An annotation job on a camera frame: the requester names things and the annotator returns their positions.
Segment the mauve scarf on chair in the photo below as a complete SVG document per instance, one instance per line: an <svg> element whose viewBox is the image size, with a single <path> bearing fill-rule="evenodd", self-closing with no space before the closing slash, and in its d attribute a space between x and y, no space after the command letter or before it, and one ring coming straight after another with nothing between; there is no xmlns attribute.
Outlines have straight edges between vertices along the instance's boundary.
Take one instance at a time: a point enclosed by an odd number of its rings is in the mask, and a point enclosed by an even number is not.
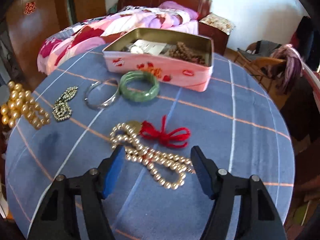
<svg viewBox="0 0 320 240"><path fill-rule="evenodd" d="M283 59L286 61L283 70L283 79L279 85L282 93L288 93L295 85L302 74L303 61L299 52L292 44L285 44L275 49L270 55L274 59Z"/></svg>

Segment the purple pillow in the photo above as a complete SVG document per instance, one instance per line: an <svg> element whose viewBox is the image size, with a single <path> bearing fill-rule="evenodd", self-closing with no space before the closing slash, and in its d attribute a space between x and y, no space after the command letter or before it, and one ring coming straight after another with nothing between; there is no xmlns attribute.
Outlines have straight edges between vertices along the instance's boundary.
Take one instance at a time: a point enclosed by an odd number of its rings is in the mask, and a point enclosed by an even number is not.
<svg viewBox="0 0 320 240"><path fill-rule="evenodd" d="M160 9L172 9L172 10L181 10L181 11L187 12L191 20L196 20L199 17L199 14L196 11L188 7L184 7L174 1L165 1L162 4L160 4L158 7Z"/></svg>

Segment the white paper leaflet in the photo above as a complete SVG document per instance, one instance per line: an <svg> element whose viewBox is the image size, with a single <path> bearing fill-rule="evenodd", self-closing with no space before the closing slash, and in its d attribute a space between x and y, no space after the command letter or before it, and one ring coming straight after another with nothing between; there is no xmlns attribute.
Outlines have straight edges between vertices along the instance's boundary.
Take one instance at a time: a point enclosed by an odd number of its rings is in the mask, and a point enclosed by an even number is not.
<svg viewBox="0 0 320 240"><path fill-rule="evenodd" d="M150 54L158 56L166 45L166 43L150 42L139 39L133 45L129 46L129 52L134 54Z"/></svg>

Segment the pink tin box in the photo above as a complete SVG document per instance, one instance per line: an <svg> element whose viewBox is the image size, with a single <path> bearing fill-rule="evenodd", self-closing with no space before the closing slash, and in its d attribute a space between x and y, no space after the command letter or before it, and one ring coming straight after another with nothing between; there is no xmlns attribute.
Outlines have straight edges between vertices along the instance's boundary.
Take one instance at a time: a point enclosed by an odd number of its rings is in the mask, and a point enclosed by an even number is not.
<svg viewBox="0 0 320 240"><path fill-rule="evenodd" d="M134 54L129 46L137 40L166 43L160 55ZM103 49L110 72L125 74L141 70L158 81L204 92L214 66L211 38L166 29L136 28Z"/></svg>

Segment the wicker chair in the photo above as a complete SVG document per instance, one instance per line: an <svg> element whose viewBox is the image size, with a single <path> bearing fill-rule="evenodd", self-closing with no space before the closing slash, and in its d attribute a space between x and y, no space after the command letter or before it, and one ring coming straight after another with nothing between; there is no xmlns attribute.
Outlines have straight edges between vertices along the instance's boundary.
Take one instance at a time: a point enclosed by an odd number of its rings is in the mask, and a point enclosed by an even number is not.
<svg viewBox="0 0 320 240"><path fill-rule="evenodd" d="M240 57L237 52L233 62L240 63L267 92L270 91L273 81L283 72L286 63L283 59L274 59L270 56L260 57L249 62Z"/></svg>

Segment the silver bangle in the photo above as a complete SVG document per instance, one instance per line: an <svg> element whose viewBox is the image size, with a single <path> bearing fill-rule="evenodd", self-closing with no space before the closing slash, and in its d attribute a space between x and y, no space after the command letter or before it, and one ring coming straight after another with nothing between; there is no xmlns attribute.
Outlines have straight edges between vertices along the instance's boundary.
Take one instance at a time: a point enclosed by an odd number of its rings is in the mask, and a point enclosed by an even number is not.
<svg viewBox="0 0 320 240"><path fill-rule="evenodd" d="M120 98L118 80L110 78L89 85L84 93L84 102L90 109L106 109Z"/></svg>

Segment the hanging dark coats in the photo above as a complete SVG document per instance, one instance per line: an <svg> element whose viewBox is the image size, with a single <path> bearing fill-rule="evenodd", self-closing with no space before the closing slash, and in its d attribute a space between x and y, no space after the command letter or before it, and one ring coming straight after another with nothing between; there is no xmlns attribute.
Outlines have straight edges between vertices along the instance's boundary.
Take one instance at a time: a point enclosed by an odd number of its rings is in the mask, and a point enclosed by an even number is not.
<svg viewBox="0 0 320 240"><path fill-rule="evenodd" d="M314 38L314 24L310 17L303 16L295 33L291 37L290 43L299 52L304 62L310 56Z"/></svg>

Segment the green jade bangle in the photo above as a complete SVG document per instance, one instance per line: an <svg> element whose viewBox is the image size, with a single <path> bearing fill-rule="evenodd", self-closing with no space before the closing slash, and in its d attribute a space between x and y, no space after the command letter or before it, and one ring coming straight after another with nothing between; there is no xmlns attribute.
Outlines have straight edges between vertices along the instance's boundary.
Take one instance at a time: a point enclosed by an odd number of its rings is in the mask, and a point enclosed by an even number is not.
<svg viewBox="0 0 320 240"><path fill-rule="evenodd" d="M133 102L147 102L154 99L160 90L157 78L145 71L132 71L124 74L120 79L122 96Z"/></svg>

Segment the dark wooden desk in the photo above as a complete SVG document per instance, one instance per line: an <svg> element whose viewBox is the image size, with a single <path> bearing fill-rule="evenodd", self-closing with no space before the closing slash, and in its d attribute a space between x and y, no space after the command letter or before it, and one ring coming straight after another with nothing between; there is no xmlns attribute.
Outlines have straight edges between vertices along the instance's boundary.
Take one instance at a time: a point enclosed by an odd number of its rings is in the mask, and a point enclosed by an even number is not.
<svg viewBox="0 0 320 240"><path fill-rule="evenodd" d="M295 192L319 190L319 73L303 64L302 76L280 113L292 139L310 139L295 155Z"/></svg>

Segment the floral cloth on nightstand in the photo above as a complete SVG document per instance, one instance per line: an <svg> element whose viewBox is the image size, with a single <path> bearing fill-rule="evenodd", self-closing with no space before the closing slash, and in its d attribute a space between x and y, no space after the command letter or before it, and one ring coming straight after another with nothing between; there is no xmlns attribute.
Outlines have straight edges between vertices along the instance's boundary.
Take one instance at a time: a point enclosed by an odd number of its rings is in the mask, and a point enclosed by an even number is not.
<svg viewBox="0 0 320 240"><path fill-rule="evenodd" d="M210 13L200 20L200 23L204 23L208 26L219 29L227 35L230 35L232 30L235 28L235 24L223 17L217 16L214 13Z"/></svg>

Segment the wooden nightstand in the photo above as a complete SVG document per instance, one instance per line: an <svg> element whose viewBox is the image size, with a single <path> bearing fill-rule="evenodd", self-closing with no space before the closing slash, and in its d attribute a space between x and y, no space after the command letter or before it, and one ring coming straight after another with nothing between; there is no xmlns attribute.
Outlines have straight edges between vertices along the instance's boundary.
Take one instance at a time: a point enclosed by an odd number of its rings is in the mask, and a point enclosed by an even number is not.
<svg viewBox="0 0 320 240"><path fill-rule="evenodd" d="M226 33L220 29L199 22L199 35L211 38L213 40L215 53L222 56L225 54L229 39L229 36Z"/></svg>

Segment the grey garment on chair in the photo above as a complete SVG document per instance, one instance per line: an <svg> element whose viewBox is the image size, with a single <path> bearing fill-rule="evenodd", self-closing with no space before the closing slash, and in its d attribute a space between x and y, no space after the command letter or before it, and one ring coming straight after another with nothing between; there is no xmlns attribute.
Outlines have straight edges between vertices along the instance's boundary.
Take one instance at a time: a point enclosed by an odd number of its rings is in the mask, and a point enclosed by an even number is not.
<svg viewBox="0 0 320 240"><path fill-rule="evenodd" d="M237 49L237 53L244 60L252 62L260 57L269 57L275 50L281 47L281 44L274 43L267 40L260 40L254 42L245 50Z"/></svg>

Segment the wooden wardrobe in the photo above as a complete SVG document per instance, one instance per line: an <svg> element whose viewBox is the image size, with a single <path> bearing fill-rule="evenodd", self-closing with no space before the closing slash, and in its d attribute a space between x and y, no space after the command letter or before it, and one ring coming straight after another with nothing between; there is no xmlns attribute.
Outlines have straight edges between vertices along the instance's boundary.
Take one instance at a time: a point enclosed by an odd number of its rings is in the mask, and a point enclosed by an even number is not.
<svg viewBox="0 0 320 240"><path fill-rule="evenodd" d="M7 0L2 5L22 83L35 89L44 79L36 64L44 40L89 18L106 15L105 0Z"/></svg>

